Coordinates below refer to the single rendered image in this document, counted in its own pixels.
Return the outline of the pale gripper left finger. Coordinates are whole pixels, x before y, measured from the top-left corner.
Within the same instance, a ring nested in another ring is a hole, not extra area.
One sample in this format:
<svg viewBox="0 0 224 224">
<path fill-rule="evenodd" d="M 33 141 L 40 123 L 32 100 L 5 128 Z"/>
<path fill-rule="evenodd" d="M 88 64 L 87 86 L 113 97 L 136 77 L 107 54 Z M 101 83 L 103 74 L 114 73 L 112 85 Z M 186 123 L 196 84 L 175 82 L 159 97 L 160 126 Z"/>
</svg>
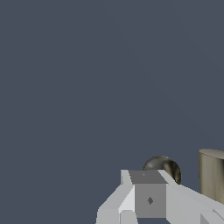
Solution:
<svg viewBox="0 0 224 224">
<path fill-rule="evenodd" d="M 145 171 L 121 170 L 121 184 L 98 208 L 95 224 L 138 224 L 136 185 L 146 183 Z"/>
</svg>

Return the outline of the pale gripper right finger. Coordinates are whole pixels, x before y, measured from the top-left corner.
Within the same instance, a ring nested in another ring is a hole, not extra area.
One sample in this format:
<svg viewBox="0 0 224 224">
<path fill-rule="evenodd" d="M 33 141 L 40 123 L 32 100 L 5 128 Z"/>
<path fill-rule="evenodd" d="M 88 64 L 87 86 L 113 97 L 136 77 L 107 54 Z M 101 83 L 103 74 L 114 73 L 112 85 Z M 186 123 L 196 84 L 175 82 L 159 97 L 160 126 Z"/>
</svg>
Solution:
<svg viewBox="0 0 224 224">
<path fill-rule="evenodd" d="M 178 185 L 164 170 L 143 172 L 143 217 L 171 224 L 224 224 L 224 206 Z"/>
</svg>

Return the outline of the brass cylindrical faucet body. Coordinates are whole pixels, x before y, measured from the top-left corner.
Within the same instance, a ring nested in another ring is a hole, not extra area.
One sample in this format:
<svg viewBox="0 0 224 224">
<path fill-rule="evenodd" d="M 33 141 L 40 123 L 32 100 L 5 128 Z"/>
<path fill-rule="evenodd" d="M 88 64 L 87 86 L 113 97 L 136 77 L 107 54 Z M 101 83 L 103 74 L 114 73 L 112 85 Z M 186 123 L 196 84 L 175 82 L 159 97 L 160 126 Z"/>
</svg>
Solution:
<svg viewBox="0 0 224 224">
<path fill-rule="evenodd" d="M 224 151 L 199 150 L 199 192 L 224 205 Z"/>
</svg>

